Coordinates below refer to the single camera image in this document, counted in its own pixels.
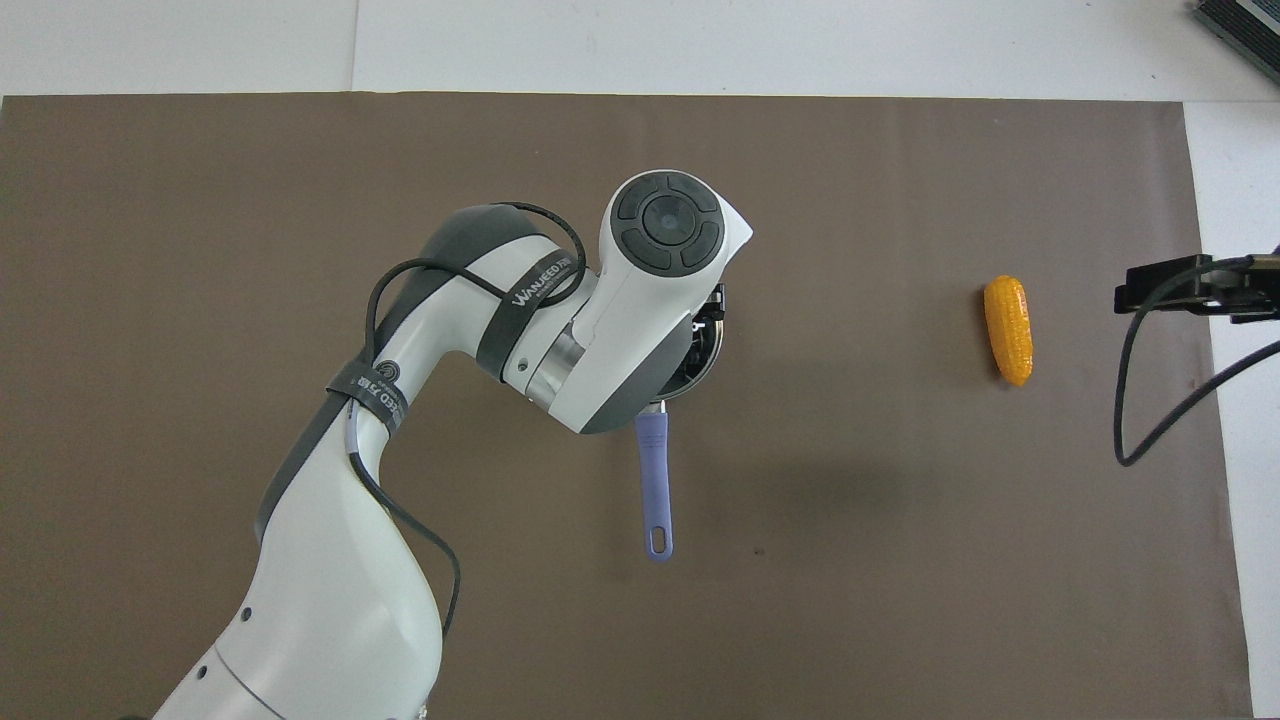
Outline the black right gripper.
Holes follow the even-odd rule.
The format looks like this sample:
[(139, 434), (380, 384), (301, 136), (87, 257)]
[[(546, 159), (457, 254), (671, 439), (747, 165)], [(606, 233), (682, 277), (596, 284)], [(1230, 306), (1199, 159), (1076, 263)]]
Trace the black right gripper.
[(1133, 266), (1115, 287), (1115, 313), (1184, 311), (1226, 316), (1233, 323), (1279, 318), (1279, 259), (1243, 255), (1216, 259), (1189, 255)]

